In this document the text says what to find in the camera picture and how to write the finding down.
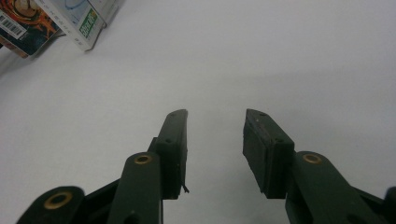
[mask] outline white table surface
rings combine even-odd
[[[126,1],[89,52],[0,49],[0,223],[43,192],[88,194],[189,110],[187,186],[164,223],[287,223],[242,155],[247,108],[353,186],[396,185],[396,1]]]

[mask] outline box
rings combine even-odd
[[[89,0],[99,16],[109,25],[116,11],[119,9],[119,0]]]
[[[23,58],[35,54],[58,30],[33,0],[0,1],[0,43]]]
[[[82,50],[92,49],[105,25],[88,0],[36,0]]]

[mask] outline barcode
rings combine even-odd
[[[0,14],[0,28],[8,32],[16,39],[20,38],[26,32],[26,29],[24,29],[22,26],[17,24],[12,19],[7,18],[4,14],[3,15],[1,14]]]

